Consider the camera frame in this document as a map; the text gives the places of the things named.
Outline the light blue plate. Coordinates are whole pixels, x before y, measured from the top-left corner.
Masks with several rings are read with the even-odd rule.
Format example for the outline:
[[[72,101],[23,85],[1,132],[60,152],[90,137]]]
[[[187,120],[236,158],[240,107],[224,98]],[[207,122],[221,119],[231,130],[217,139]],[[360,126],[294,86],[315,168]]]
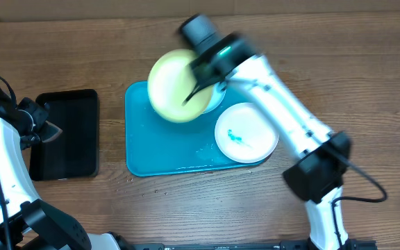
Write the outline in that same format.
[[[223,101],[226,94],[226,84],[225,83],[216,83],[210,87],[212,90],[211,99],[208,103],[208,106],[204,110],[204,114],[209,113],[210,111],[216,109],[220,103]]]

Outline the yellow plate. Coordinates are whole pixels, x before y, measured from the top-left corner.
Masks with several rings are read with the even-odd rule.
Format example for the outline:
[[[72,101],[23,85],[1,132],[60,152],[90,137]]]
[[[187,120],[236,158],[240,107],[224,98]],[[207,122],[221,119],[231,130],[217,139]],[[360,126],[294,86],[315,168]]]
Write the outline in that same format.
[[[189,49],[176,49],[160,57],[151,68],[147,80],[149,100],[153,109],[170,122],[196,119],[212,99],[212,86],[186,99],[197,84],[190,68],[196,58],[196,53]]]

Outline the pink plate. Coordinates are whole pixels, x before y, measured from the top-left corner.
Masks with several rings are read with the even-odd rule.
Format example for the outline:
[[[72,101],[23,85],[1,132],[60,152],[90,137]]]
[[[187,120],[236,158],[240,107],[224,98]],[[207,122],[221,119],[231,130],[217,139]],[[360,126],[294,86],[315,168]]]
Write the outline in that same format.
[[[237,103],[227,108],[215,125],[215,141],[220,151],[239,163],[255,163],[275,150],[279,135],[253,103]]]

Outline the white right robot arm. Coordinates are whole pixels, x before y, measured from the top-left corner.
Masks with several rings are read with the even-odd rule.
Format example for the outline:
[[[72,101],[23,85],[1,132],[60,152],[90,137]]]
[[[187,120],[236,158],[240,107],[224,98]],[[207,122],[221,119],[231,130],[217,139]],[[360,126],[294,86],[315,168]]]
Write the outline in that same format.
[[[343,224],[342,176],[348,168],[380,190],[376,203],[388,197],[376,180],[349,161],[349,136],[318,120],[242,34],[223,36],[202,14],[185,20],[178,31],[197,55],[190,63],[196,84],[186,99],[215,83],[235,88],[274,126],[296,162],[283,178],[305,204],[310,235],[307,240],[280,242],[280,249],[376,249],[373,240],[349,238]]]

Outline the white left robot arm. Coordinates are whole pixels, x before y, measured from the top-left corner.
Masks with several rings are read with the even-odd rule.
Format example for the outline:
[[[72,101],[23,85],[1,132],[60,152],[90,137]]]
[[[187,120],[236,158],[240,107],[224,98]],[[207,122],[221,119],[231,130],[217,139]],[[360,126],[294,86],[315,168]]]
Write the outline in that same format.
[[[130,249],[122,236],[87,233],[71,215],[41,200],[22,150],[60,135],[48,116],[48,110],[33,100],[17,101],[12,89],[0,88],[0,249],[19,249],[29,231],[37,237],[24,249]]]

